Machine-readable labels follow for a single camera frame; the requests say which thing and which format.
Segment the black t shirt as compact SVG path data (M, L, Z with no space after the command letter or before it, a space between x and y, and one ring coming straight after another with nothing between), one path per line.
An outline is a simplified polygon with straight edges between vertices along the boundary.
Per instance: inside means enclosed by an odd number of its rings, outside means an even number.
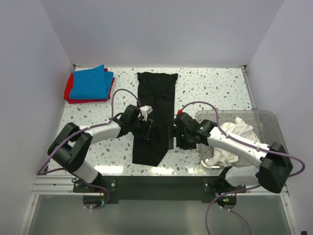
M175 87L178 74L138 72L137 97L142 105L152 107L153 138L133 141L132 163L158 166L169 150L169 128L174 125Z

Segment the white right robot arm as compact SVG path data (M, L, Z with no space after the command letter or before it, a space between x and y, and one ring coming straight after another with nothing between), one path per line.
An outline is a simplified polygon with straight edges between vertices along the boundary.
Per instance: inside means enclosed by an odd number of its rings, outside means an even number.
M260 185L272 193L280 193L291 174L293 165L283 145L261 144L222 132L210 120L176 118L169 129L169 147L195 149L198 144L219 148L248 162L245 167L227 166L219 175L218 187L223 192L244 185Z

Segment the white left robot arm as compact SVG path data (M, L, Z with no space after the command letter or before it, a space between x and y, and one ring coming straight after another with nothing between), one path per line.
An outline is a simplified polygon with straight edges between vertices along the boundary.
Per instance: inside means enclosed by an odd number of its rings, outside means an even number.
M48 155L64 170L84 181L90 192L104 186L102 175L86 160L89 147L95 143L116 139L132 133L135 137L151 138L153 121L148 119L152 112L149 105L128 105L124 112L110 119L109 123L78 126L67 123L48 149Z

